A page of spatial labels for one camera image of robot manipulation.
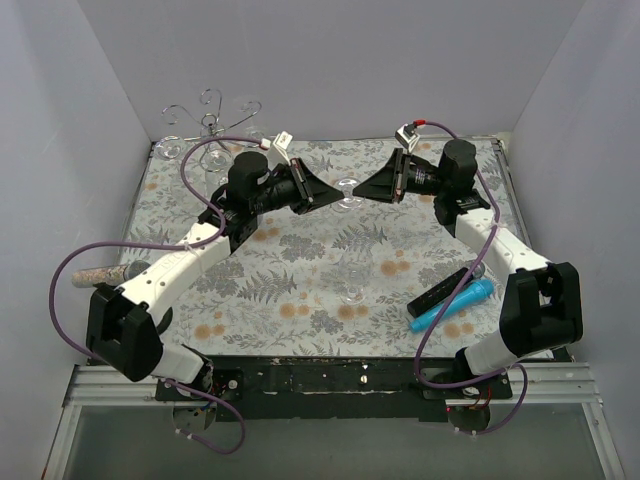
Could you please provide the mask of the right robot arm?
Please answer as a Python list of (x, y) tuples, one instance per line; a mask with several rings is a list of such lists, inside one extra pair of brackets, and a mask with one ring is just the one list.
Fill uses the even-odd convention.
[(453, 139), (437, 165), (395, 149), (382, 169), (353, 190), (356, 197), (385, 203), (399, 203), (407, 193), (433, 196), (439, 224), (502, 283), (497, 330), (456, 353), (444, 385), (469, 398), (519, 360), (576, 343), (584, 333), (576, 268), (551, 262), (502, 227), (490, 191), (474, 186), (480, 178), (475, 146)]

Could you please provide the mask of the patterned tumbler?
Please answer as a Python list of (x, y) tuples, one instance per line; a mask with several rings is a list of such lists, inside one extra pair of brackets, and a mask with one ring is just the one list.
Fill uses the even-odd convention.
[(233, 156), (224, 149), (209, 149), (202, 159), (205, 170), (206, 185), (211, 189), (218, 188), (228, 180), (228, 171)]
[(256, 125), (250, 125), (246, 127), (244, 130), (244, 133), (247, 138), (251, 138), (255, 140), (255, 143), (251, 143), (250, 147), (257, 148), (257, 149), (260, 148), (262, 140), (265, 138), (265, 135), (266, 135), (265, 129), (262, 128), (261, 126), (256, 126)]

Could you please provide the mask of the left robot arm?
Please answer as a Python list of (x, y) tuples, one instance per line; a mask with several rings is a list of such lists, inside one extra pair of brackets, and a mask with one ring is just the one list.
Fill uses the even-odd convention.
[(133, 382), (168, 377), (188, 398), (205, 398), (213, 377), (204, 369), (204, 357), (160, 337), (158, 327), (173, 303), (249, 239), (261, 215), (283, 208), (302, 215), (343, 197), (300, 159), (269, 167), (261, 153), (238, 155), (226, 184), (174, 249), (117, 287), (97, 285), (89, 306), (88, 349)]

